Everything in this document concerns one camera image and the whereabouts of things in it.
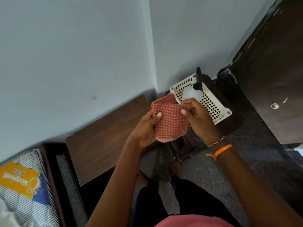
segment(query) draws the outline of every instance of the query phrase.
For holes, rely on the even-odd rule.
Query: beaded bracelet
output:
[[[221,142],[224,138],[225,138],[225,136],[223,136],[222,139],[216,141],[215,143],[213,143],[212,145],[209,145],[209,146],[207,146],[207,147],[210,148],[211,146],[218,144],[218,143]]]

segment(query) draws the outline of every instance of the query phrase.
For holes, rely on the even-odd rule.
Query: mattress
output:
[[[39,149],[0,165],[0,198],[23,227],[60,226]]]

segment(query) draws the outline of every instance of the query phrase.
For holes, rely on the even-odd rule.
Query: white plastic container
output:
[[[184,89],[187,87],[192,87],[192,85],[197,82],[194,75],[195,73],[170,87],[171,93],[175,95],[176,100],[179,104],[182,101]],[[232,114],[232,111],[229,110],[229,108],[224,107],[204,83],[202,86],[203,91],[196,91],[194,93],[194,97],[208,110],[214,123],[217,124],[218,122],[230,116]]]

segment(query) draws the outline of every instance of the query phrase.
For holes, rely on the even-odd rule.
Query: red checkered cloth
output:
[[[158,141],[166,143],[185,135],[189,123],[180,112],[182,108],[190,110],[189,105],[179,105],[173,93],[151,103],[153,117],[162,113],[160,121],[155,125]]]

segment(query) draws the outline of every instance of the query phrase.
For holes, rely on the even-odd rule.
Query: black pants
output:
[[[180,215],[215,216],[235,227],[240,226],[220,200],[191,181],[172,176],[171,185],[179,202]],[[150,183],[138,194],[131,227],[153,227],[168,216],[158,193],[157,184]]]

